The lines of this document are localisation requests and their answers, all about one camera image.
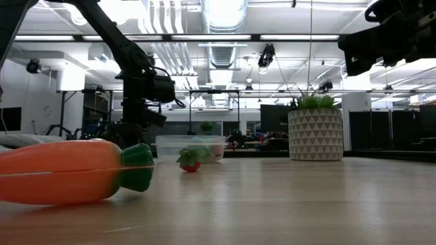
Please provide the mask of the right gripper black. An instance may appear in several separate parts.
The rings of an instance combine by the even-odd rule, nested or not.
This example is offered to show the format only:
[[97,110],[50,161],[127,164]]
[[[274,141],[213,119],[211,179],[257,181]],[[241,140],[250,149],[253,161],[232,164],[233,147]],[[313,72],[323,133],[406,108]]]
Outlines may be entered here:
[[364,17],[379,23],[378,28],[338,39],[348,76],[363,74],[382,59],[384,65],[395,66],[401,60],[435,58],[435,0],[379,0]]

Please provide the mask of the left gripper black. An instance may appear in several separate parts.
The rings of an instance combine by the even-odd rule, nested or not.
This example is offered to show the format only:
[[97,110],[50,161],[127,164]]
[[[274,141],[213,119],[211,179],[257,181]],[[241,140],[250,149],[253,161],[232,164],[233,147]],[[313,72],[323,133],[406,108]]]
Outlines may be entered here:
[[121,122],[112,127],[113,142],[120,148],[129,148],[146,143],[141,127],[148,124],[162,128],[166,117],[150,111],[146,100],[158,103],[168,102],[168,77],[149,76],[127,78],[123,83],[123,113]]

